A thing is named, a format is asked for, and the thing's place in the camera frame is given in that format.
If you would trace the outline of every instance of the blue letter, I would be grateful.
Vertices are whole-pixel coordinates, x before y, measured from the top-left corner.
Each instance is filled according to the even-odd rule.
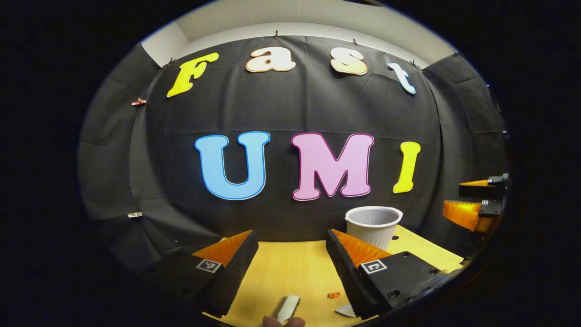
[[[245,200],[260,193],[266,182],[264,145],[269,141],[270,134],[263,131],[249,131],[238,136],[238,143],[246,148],[248,179],[242,184],[232,184],[224,172],[223,150],[228,145],[228,137],[211,135],[197,139],[194,147],[200,151],[202,177],[208,191],[226,200]]]
[[[407,72],[396,63],[388,63],[388,66],[396,72],[397,79],[400,81],[401,86],[403,86],[403,88],[405,88],[409,93],[415,94],[415,88],[407,81],[406,77],[409,77]]]

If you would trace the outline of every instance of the white paper cup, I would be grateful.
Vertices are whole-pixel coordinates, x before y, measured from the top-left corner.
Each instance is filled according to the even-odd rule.
[[[359,207],[347,211],[347,234],[382,250],[388,248],[403,213],[389,207]]]

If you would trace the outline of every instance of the wooden table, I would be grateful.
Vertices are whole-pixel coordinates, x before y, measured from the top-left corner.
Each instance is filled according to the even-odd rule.
[[[462,268],[461,257],[399,225],[394,235],[399,238],[389,243],[387,251],[391,254],[409,251],[440,270]],[[341,295],[329,298],[332,292]],[[349,301],[324,240],[259,242],[228,315],[218,320],[234,326],[261,327],[263,317],[276,317],[290,294],[300,297],[295,316],[305,319],[307,327],[347,327],[363,322],[334,312]]]

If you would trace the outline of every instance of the pink letter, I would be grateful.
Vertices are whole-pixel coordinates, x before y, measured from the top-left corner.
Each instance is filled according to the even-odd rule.
[[[349,136],[339,159],[335,159],[327,141],[319,133],[297,134],[290,142],[299,148],[300,158],[299,189],[292,193],[295,200],[315,200],[321,195],[321,191],[315,188],[315,174],[319,176],[325,193],[330,197],[337,192],[345,174],[347,181],[341,189],[341,195],[357,197],[371,191],[371,186],[367,184],[367,170],[373,136]]]

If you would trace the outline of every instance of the human hand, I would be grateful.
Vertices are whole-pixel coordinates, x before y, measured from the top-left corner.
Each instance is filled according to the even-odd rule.
[[[299,317],[292,317],[284,326],[273,317],[264,317],[262,319],[262,327],[304,327],[306,324],[307,322]]]

